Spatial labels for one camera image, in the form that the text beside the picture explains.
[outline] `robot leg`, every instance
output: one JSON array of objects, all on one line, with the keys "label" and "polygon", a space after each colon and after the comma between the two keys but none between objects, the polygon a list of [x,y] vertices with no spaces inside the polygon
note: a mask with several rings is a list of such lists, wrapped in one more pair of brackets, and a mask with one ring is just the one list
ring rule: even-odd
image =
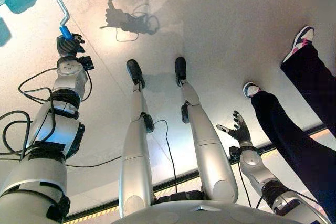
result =
[{"label": "robot leg", "polygon": [[133,86],[131,123],[127,130],[122,154],[119,180],[121,217],[153,203],[152,174],[146,134],[154,130],[154,125],[150,115],[147,114],[142,87],[141,82]]},{"label": "robot leg", "polygon": [[188,118],[191,125],[198,171],[205,194],[211,200],[236,202],[238,188],[222,143],[194,88],[186,80],[182,80],[181,84],[185,102],[182,118],[184,122]]}]

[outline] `pink shoe accent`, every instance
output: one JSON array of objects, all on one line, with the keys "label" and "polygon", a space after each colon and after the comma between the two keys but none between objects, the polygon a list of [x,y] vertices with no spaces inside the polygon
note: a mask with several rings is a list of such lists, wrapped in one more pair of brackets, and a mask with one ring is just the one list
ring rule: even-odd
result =
[{"label": "pink shoe accent", "polygon": [[299,51],[299,48],[294,48],[293,52],[292,52],[292,55],[295,54],[297,51]]},{"label": "pink shoe accent", "polygon": [[307,45],[308,44],[308,40],[307,39],[303,39],[303,47],[305,46],[305,45]]}]

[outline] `blue handle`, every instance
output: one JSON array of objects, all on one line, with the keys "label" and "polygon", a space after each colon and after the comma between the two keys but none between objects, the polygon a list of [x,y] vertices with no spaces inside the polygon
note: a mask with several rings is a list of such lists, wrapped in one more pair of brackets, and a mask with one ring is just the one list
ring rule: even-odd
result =
[{"label": "blue handle", "polygon": [[67,26],[61,26],[61,27],[59,27],[59,29],[61,30],[61,33],[63,34],[63,37],[66,40],[73,40],[74,39]]}]

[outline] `white sneaker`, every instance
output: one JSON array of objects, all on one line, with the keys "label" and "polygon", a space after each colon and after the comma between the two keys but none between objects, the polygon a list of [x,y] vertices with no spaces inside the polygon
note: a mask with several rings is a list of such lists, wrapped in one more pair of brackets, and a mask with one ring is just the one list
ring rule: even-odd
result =
[{"label": "white sneaker", "polygon": [[251,81],[243,86],[243,93],[246,98],[252,98],[256,93],[260,91],[262,91],[261,88]]},{"label": "white sneaker", "polygon": [[314,37],[314,28],[312,26],[305,26],[295,37],[293,42],[293,48],[287,54],[286,58],[282,63],[289,59],[293,54],[295,54],[299,49],[306,45],[312,45]]}]

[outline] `sneaker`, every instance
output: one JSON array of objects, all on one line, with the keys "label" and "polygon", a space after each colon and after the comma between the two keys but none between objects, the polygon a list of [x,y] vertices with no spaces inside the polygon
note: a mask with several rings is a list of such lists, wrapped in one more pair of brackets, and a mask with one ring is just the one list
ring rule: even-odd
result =
[{"label": "sneaker", "polygon": [[184,57],[179,56],[175,60],[175,74],[176,74],[176,83],[180,87],[181,86],[181,80],[186,79],[186,62]]},{"label": "sneaker", "polygon": [[314,28],[312,26],[305,26],[295,37],[293,42],[293,48],[282,63],[289,59],[293,54],[295,54],[299,49],[306,45],[312,45],[314,37]]},{"label": "sneaker", "polygon": [[252,98],[256,93],[260,91],[262,91],[261,88],[251,81],[243,86],[243,93],[246,98]]}]

